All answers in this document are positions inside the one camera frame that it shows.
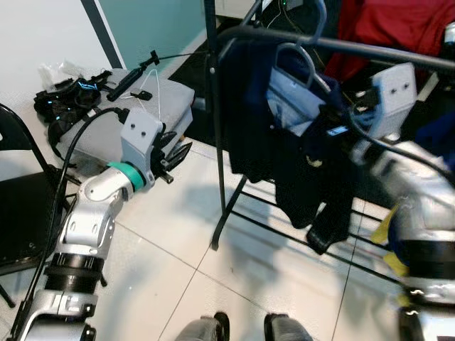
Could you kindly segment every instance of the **white tile floor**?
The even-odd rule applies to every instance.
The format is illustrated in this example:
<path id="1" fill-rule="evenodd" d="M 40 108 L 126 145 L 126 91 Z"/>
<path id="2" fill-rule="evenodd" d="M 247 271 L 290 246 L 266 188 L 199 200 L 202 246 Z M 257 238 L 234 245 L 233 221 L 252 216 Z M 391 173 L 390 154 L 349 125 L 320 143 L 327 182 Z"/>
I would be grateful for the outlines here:
<path id="1" fill-rule="evenodd" d="M 225 160 L 226 187 L 232 194 L 240 177 Z M 225 311 L 231 340 L 263 340 L 267 312 L 288 313 L 315 340 L 397 340 L 396 285 L 231 215 L 218 251 L 209 249 L 220 217 L 215 153 L 194 143 L 172 174 L 148 193 L 128 202 L 117 219 L 97 313 L 90 323 L 98 340 L 173 341 L 191 320 Z M 245 191 L 274 200 L 273 185 L 247 184 Z M 356 200 L 360 212 L 383 218 L 387 210 Z M 235 209 L 269 226 L 304 238 L 283 212 L 241 195 Z M 353 214 L 351 230 L 368 235 L 377 222 Z M 364 266 L 390 274 L 380 250 L 354 238 L 330 248 Z M 31 272 L 0 277 L 20 301 Z M 0 340 L 15 310 L 0 301 Z"/>

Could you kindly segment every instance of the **red garment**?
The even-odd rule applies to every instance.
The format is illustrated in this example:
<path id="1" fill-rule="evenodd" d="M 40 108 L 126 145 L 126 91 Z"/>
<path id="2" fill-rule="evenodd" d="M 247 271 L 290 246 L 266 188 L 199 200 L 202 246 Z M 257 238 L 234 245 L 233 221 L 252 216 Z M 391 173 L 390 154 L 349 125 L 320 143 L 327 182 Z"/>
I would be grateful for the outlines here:
<path id="1" fill-rule="evenodd" d="M 435 56 L 454 20 L 454 0 L 343 0 L 338 37 Z M 326 75 L 343 82 L 367 64 L 363 58 L 334 53 Z"/>

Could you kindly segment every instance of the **black chair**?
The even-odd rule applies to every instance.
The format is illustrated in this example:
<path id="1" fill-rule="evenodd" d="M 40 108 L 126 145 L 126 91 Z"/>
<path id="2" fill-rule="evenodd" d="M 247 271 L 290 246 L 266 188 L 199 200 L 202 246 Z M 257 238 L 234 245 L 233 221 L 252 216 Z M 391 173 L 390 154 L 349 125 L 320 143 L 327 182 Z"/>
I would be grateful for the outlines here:
<path id="1" fill-rule="evenodd" d="M 46 163 L 26 125 L 0 104 L 0 153 L 12 150 L 32 151 L 43 171 L 0 181 L 0 276 L 37 266 L 46 247 L 58 181 L 57 170 Z M 66 202 L 64 195 L 63 190 L 61 203 Z M 59 229 L 62 212 L 63 204 L 52 226 L 53 236 Z M 10 307 L 15 306 L 1 285 L 0 296 Z"/>

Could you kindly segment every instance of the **white wall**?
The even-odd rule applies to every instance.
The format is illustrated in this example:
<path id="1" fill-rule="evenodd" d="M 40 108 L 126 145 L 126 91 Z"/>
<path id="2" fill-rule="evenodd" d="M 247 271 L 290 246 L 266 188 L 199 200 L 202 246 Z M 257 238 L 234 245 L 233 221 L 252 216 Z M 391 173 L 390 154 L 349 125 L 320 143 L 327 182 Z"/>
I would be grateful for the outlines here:
<path id="1" fill-rule="evenodd" d="M 1 1 L 0 17 L 0 103 L 25 121 L 46 160 L 59 164 L 33 109 L 42 90 L 37 68 L 67 59 L 101 70 L 109 61 L 80 0 Z M 0 180 L 36 169 L 30 156 L 11 154 L 0 152 Z"/>

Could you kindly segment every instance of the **clothing rack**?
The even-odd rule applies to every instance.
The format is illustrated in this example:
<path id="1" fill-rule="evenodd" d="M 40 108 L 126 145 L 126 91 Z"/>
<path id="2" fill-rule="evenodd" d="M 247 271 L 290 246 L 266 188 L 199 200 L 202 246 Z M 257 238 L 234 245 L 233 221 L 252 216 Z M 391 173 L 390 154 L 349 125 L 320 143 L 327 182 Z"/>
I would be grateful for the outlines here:
<path id="1" fill-rule="evenodd" d="M 218 161 L 218 176 L 219 176 L 219 185 L 220 185 L 220 199 L 221 199 L 221 210 L 222 215 L 217 224 L 217 227 L 213 233 L 212 242 L 210 244 L 213 250 L 218 250 L 218 241 L 225 226 L 228 217 L 232 213 L 248 222 L 251 222 L 262 229 L 278 234 L 282 237 L 286 237 L 294 242 L 308 246 L 309 244 L 303 240 L 297 239 L 293 236 L 289 236 L 277 229 L 274 229 L 266 224 L 258 222 L 257 220 L 252 219 L 246 215 L 243 215 L 234 210 L 235 203 L 237 202 L 239 196 L 244 195 L 260 202 L 266 203 L 268 205 L 277 206 L 275 203 L 268 200 L 264 200 L 260 197 L 247 193 L 243 190 L 245 183 L 247 182 L 247 177 L 244 175 L 240 180 L 239 184 L 235 188 L 232 197 L 229 200 L 229 203 L 226 204 L 225 200 L 225 179 L 224 179 L 224 165 L 223 165 L 223 128 L 221 124 L 220 117 L 220 79 L 218 75 L 218 64 L 226 56 L 226 53 L 229 51 L 235 39 L 259 39 L 266 40 L 275 43 L 282 42 L 295 42 L 300 43 L 305 46 L 320 47 L 326 50 L 331 50 L 333 52 L 342 52 L 348 53 L 351 55 L 357 55 L 360 57 L 368 59 L 377 59 L 394 63 L 406 63 L 411 62 L 416 66 L 425 68 L 428 70 L 436 70 L 444 74 L 453 75 L 455 74 L 455 63 L 442 60 L 439 58 L 433 58 L 426 55 L 420 55 L 417 53 L 410 53 L 401 50 L 395 50 L 392 48 L 384 48 L 373 45 L 365 45 L 360 43 L 352 43 L 343 40 L 331 39 L 331 38 L 317 38 L 305 35 L 299 35 L 290 32 L 277 31 L 268 28 L 263 28 L 261 26 L 261 17 L 262 17 L 262 0 L 256 0 L 252 8 L 248 11 L 246 17 L 242 20 L 239 26 L 229 28 L 226 31 L 222 32 L 218 37 L 216 31 L 216 17 L 215 17 L 215 0 L 204 0 L 205 6 L 205 24 L 207 28 L 207 41 L 208 41 L 208 55 L 206 59 L 206 75 L 207 75 L 207 98 L 206 98 L 206 110 L 209 114 L 213 115 L 214 124 L 215 124 L 215 144 L 217 150 L 217 161 Z M 247 26 L 255 16 L 253 26 Z M 218 44 L 223 46 L 223 49 L 218 53 Z M 369 219 L 380 222 L 378 218 L 371 217 L 364 214 L 363 212 L 358 212 L 353 210 L 352 212 L 359 214 L 360 216 L 367 217 Z M 372 244 L 380 249 L 389 250 L 387 247 L 376 244 L 369 239 L 358 236 L 357 234 L 350 233 L 350 236 L 360 240 L 362 242 Z M 345 259 L 341 256 L 333 254 L 329 251 L 325 253 L 326 255 L 342 261 L 343 263 L 354 266 L 360 270 L 363 270 L 369 274 L 377 276 L 379 278 L 385 279 L 386 281 L 400 285 L 400 282 L 389 276 L 380 274 L 374 270 L 371 270 L 361 264 L 355 263 L 352 260 Z"/>

